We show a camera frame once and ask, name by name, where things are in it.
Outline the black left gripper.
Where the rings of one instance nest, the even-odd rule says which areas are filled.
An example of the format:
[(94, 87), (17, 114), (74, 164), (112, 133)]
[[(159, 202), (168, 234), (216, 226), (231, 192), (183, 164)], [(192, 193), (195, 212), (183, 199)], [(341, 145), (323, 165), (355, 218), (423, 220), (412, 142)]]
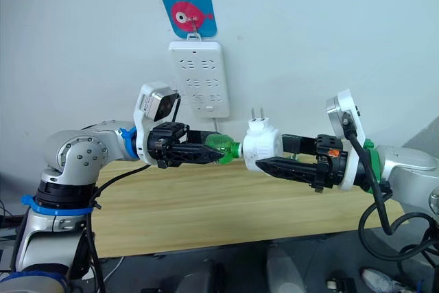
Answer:
[[(221, 151), (202, 145), (209, 135), (217, 134), (216, 131), (188, 130), (188, 127), (183, 123), (165, 122), (150, 131), (147, 151), (159, 168), (179, 167), (183, 163), (204, 165), (225, 156)], [(181, 144), (180, 139), (185, 135), (188, 144)]]

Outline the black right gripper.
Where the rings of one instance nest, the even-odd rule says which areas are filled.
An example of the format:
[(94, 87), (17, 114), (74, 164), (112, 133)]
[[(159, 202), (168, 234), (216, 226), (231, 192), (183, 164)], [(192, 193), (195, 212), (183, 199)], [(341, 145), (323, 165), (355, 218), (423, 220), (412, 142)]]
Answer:
[(292, 134), (282, 135), (283, 151), (290, 154), (315, 154), (317, 163), (308, 164), (279, 156), (261, 159), (256, 166), (275, 178), (311, 184), (315, 192), (341, 184), (348, 152), (341, 139), (319, 134), (316, 139)]

